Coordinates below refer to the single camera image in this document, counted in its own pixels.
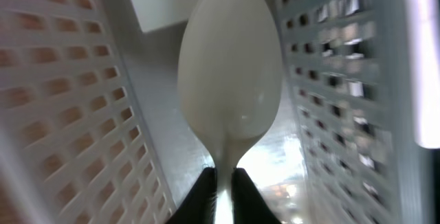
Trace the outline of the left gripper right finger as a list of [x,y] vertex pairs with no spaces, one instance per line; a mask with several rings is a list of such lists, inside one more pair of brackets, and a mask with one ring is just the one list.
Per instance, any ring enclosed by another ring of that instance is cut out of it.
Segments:
[[232,173],[234,224],[281,224],[244,168]]

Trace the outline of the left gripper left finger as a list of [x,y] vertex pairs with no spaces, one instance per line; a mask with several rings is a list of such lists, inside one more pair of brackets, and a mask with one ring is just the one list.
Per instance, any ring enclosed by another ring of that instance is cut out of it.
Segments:
[[213,224],[217,202],[217,171],[204,168],[166,224]]

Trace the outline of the white spoon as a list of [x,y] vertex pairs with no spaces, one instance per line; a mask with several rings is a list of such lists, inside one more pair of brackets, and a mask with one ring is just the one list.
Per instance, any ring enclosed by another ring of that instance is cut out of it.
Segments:
[[281,42],[265,0],[198,0],[181,42],[177,88],[212,157],[215,223],[232,223],[232,173],[270,129],[282,88]]

